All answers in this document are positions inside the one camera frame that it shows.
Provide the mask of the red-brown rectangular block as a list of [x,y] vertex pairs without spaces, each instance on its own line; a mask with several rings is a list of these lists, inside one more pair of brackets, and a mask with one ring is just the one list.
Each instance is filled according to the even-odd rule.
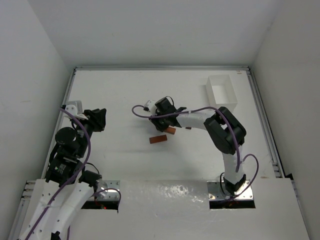
[[165,133],[174,135],[176,133],[176,128],[174,127],[168,127],[167,129],[164,130]]
[[168,140],[167,136],[165,134],[163,134],[163,135],[150,137],[149,143],[150,144],[157,144],[157,143],[165,142],[167,140]]

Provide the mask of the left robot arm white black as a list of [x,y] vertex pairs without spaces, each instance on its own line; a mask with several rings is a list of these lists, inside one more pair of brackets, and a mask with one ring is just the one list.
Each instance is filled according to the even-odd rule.
[[86,170],[85,165],[91,153],[92,134],[105,129],[107,110],[78,110],[74,104],[60,110],[71,126],[59,129],[54,136],[43,191],[20,240],[68,238],[72,221],[102,179],[99,173]]

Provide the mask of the white plastic box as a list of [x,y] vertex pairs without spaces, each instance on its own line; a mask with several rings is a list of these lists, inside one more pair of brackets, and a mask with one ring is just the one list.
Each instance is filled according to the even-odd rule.
[[210,75],[205,89],[211,107],[226,107],[230,112],[235,110],[238,99],[228,74]]

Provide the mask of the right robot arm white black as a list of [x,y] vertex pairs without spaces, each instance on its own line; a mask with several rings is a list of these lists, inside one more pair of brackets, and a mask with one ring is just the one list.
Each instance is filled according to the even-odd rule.
[[158,131],[164,132],[168,127],[206,131],[214,146],[222,153],[225,189],[234,196],[242,187],[246,175],[241,167],[241,146],[245,142],[247,132],[228,108],[176,108],[164,97],[158,101],[147,101],[143,109],[151,113],[149,120]]

